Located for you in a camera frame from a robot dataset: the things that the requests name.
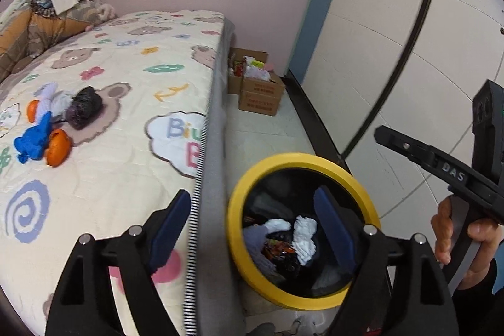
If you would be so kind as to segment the black sleeve forearm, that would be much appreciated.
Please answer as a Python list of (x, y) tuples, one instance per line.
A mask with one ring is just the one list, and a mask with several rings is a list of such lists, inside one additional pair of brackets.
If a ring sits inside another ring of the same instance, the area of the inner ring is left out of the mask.
[(497, 278), (497, 263), (493, 259), (485, 278), (474, 287), (456, 290), (452, 296), (459, 335), (504, 335), (503, 289), (493, 293)]

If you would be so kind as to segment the person's right hand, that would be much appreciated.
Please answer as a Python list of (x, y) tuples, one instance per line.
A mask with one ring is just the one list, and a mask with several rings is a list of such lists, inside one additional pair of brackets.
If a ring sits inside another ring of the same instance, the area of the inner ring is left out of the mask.
[[(438, 206), (437, 214), (432, 217), (431, 225), (436, 235), (435, 256), (442, 264), (451, 260), (452, 237), (454, 225), (451, 219), (451, 200), (447, 197)], [(491, 219), (481, 219), (471, 223), (467, 229), (468, 236), (479, 243), (480, 247), (470, 268), (458, 286), (459, 290), (467, 290), (479, 284), (487, 276), (490, 263), (494, 258), (500, 242), (503, 239), (502, 226)]]

